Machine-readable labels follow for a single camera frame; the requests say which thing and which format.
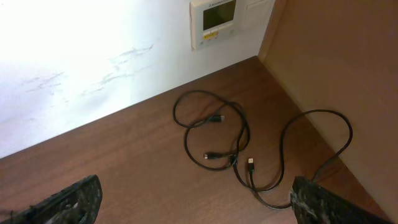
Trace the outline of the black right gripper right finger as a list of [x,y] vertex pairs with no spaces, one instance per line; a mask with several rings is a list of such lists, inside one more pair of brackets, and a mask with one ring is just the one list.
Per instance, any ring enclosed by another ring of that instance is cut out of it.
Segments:
[[290,202],[298,224],[390,224],[301,176],[293,182]]

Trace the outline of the white wall control panel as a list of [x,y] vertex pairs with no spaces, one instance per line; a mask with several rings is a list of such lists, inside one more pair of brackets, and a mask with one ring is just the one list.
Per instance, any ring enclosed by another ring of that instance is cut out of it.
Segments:
[[194,0],[189,4],[192,49],[197,51],[235,36],[243,0]]

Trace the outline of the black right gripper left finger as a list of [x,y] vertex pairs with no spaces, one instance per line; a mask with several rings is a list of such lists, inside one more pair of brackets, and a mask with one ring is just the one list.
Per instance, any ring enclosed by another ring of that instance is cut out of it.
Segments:
[[99,177],[89,175],[24,211],[2,209],[1,223],[94,224],[102,199]]

